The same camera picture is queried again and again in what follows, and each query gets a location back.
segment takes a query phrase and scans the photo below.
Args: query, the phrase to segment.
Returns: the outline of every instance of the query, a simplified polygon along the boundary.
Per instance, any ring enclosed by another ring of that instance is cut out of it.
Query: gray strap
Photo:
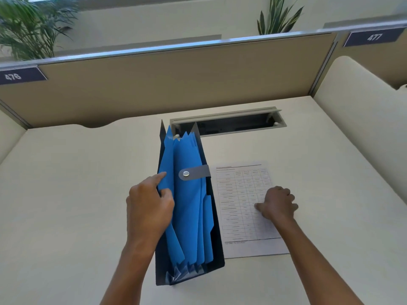
[[[209,166],[202,165],[198,167],[182,169],[178,173],[178,176],[181,180],[184,181],[206,178],[207,176],[210,176]]]

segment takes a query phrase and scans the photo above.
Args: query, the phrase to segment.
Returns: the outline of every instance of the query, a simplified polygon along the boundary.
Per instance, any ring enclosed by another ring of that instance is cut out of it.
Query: white desk
[[[156,173],[160,122],[276,106],[286,128],[202,138],[210,165],[267,161],[296,219],[366,304],[407,299],[407,206],[311,97],[29,130],[0,166],[2,304],[97,304],[126,240],[130,186]],[[307,304],[289,255],[230,259],[142,304]]]

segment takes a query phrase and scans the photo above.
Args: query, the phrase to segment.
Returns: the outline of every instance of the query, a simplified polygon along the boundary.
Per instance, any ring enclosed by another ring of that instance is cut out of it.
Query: number sign
[[[349,34],[344,47],[395,42],[405,28],[356,31]]]
[[[0,71],[0,85],[47,80],[37,66]]]

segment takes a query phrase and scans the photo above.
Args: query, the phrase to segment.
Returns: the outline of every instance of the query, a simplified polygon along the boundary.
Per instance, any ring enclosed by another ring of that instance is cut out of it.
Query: person's right arm
[[[307,238],[294,220],[298,205],[289,189],[267,191],[256,209],[271,220],[285,241],[311,305],[363,305],[352,289]]]

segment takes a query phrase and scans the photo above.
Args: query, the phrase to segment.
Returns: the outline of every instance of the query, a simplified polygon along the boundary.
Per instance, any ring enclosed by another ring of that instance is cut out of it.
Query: blue folder
[[[173,139],[161,123],[158,190],[174,197],[173,218],[155,250],[156,284],[174,285],[225,265],[209,169],[196,123]]]

